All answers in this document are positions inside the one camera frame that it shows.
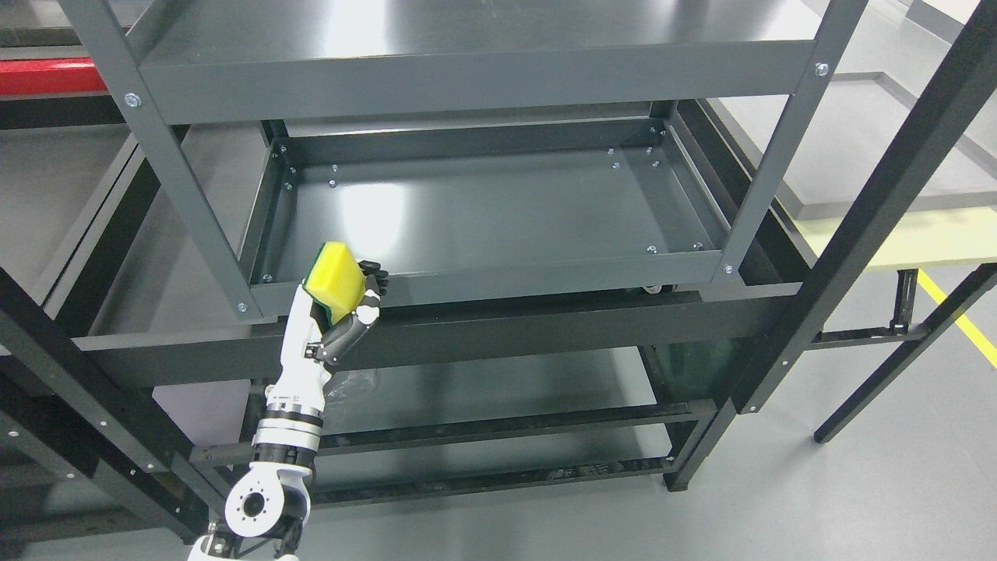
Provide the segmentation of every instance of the metal frame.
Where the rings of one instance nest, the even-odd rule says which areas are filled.
[[[981,2],[910,110],[793,305],[734,389],[758,411],[997,87],[997,2]]]
[[[90,10],[101,4],[81,2],[82,7],[76,8],[71,18],[87,19],[93,15]],[[163,3],[154,6],[163,9]],[[856,8],[835,8],[841,10],[835,12],[836,17],[850,14],[851,9]],[[91,30],[101,29],[99,20],[107,15],[93,18],[89,25],[95,27]],[[124,41],[124,37],[119,33],[108,41]],[[98,47],[110,49],[109,45]],[[134,60],[131,69],[135,69]],[[131,85],[128,81],[136,75],[129,72],[122,71],[121,76],[109,80],[112,91]],[[890,337],[876,336],[874,330],[820,334],[831,310],[995,86],[997,0],[984,0],[811,271],[801,265],[803,260],[782,229],[778,213],[765,208],[761,226],[744,247],[740,272],[746,286],[731,283],[721,290],[721,299],[703,301],[694,289],[654,295],[610,290],[396,306],[385,309],[382,325],[348,357],[350,367],[371,367],[636,345],[657,404],[408,427],[398,435],[384,431],[341,434],[327,437],[323,448],[323,453],[331,455],[653,422],[668,428],[673,446],[677,446],[675,455],[363,490],[318,489],[313,495],[316,502],[380,502],[655,472],[665,473],[669,489],[682,490],[734,417],[758,410],[805,349],[860,339],[880,342],[909,337],[819,429],[816,439],[827,441],[997,280],[997,266],[981,267],[928,321],[909,326],[913,275],[904,273],[898,280],[894,319],[883,328]],[[683,112],[683,104],[690,111]],[[143,107],[155,112],[155,107]],[[753,180],[724,140],[722,128],[709,119],[701,104],[680,102],[675,107],[678,118],[673,130],[685,139],[689,159],[696,164],[720,211],[730,218],[742,212],[744,205],[754,207],[758,174],[764,170]],[[140,121],[143,131],[136,131],[140,142],[146,136],[154,144],[162,141],[168,152],[177,149],[173,131],[163,119],[146,113],[135,121]],[[136,126],[133,119],[130,124]],[[271,124],[264,128],[267,130],[264,134],[271,137],[280,134],[279,125]],[[781,133],[785,135],[782,142],[792,144],[785,140],[791,138],[791,132]],[[150,157],[150,161],[159,170],[180,163],[176,156],[173,151],[159,160]],[[196,182],[189,181],[192,175],[184,171],[189,168],[181,167],[169,177],[183,185],[165,184],[173,191],[174,202],[191,195],[190,201],[203,202],[203,197],[196,195]],[[767,173],[777,167],[770,163]],[[204,216],[187,218],[197,222]],[[210,232],[201,234],[213,236]],[[244,271],[238,274],[242,278]],[[228,461],[244,444],[194,449],[137,388],[245,378],[248,372],[263,378],[276,375],[282,322],[213,332],[70,339],[6,275],[0,275],[0,296],[0,342],[9,352],[0,353],[0,421],[7,438],[25,436],[19,440],[21,449],[56,477],[60,473],[91,477],[118,493],[114,496],[125,507],[151,516],[152,523],[165,524],[184,538],[196,534],[206,521],[206,508],[218,505],[233,475],[227,469],[216,469],[222,460],[213,454]],[[458,339],[468,343],[453,345]],[[697,372],[694,377],[702,382],[701,387],[684,387],[676,383],[662,355],[697,344],[725,347],[725,357],[713,370]],[[198,368],[185,368],[190,364]],[[179,372],[194,373],[183,377],[177,375]],[[249,426],[253,408],[247,404]],[[74,441],[69,438],[71,434],[82,437]],[[147,474],[140,469],[142,465],[163,473]],[[165,494],[162,478],[170,486],[185,489],[183,496]]]
[[[213,13],[211,10],[224,9],[223,5],[154,2],[126,36],[105,0],[61,4],[101,69],[115,101],[146,150],[164,190],[229,304],[245,319],[284,313],[290,304],[290,291],[270,286],[250,289],[248,265],[229,246],[178,141],[169,131],[169,124],[793,94],[773,134],[770,150],[733,220],[723,255],[711,264],[713,279],[727,281],[740,267],[765,218],[779,181],[865,6],[859,0],[834,0],[817,35],[809,41],[665,43],[612,49],[276,62],[263,57],[240,64],[224,61],[188,64],[183,55],[171,57],[157,49],[159,41],[168,35],[174,22],[182,25],[189,13],[200,13],[196,10]],[[612,77],[593,82],[593,72],[610,72]],[[261,75],[268,77],[268,88],[256,87]],[[524,86],[540,75],[559,87],[551,90]],[[385,88],[378,76],[404,76],[406,87],[397,92]],[[435,93],[439,81],[447,76],[454,77],[447,82],[451,84],[448,95],[439,96]],[[502,79],[497,83],[490,76]],[[673,80],[674,76],[683,79]],[[284,92],[287,88],[293,92],[314,89],[324,94],[301,98],[290,91]],[[218,95],[219,89],[228,95]],[[273,131],[269,135],[264,131],[264,137],[268,136],[273,137]],[[246,245],[256,240],[257,222],[250,222],[244,244],[238,249],[240,254],[257,254],[257,248]],[[651,260],[648,256],[643,258],[621,259],[596,270],[643,268],[643,277],[650,277],[661,269],[661,266],[650,268],[645,262]],[[671,270],[680,271],[685,266],[683,261]],[[613,279],[606,275],[601,281]],[[506,277],[507,281],[512,279],[514,276]],[[436,276],[434,281],[449,288],[467,285],[447,276]]]
[[[945,330],[983,294],[997,286],[997,264],[981,265],[924,321],[925,335],[906,341],[814,432],[814,440],[826,444],[910,366]]]

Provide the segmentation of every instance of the sponge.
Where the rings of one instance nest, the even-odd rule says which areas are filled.
[[[364,295],[364,274],[342,242],[326,242],[303,283],[311,297],[329,311],[335,324],[356,309]]]

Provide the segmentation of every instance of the robotic hand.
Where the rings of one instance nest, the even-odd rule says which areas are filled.
[[[327,309],[299,285],[280,350],[282,371],[267,387],[266,412],[253,436],[253,459],[225,501],[223,520],[212,522],[187,561],[239,559],[244,538],[278,541],[275,559],[298,561],[294,552],[308,521],[311,500],[304,477],[312,474],[325,409],[323,388],[331,368],[380,316],[388,273],[357,262],[364,276],[360,303],[334,324]]]

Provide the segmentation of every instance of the dark gray shelf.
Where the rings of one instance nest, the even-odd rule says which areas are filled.
[[[242,245],[254,296],[286,308],[327,240],[390,264],[385,305],[709,281],[726,225],[663,126],[279,140]]]
[[[170,123],[791,93],[820,21],[795,0],[189,0],[148,13],[130,38]]]

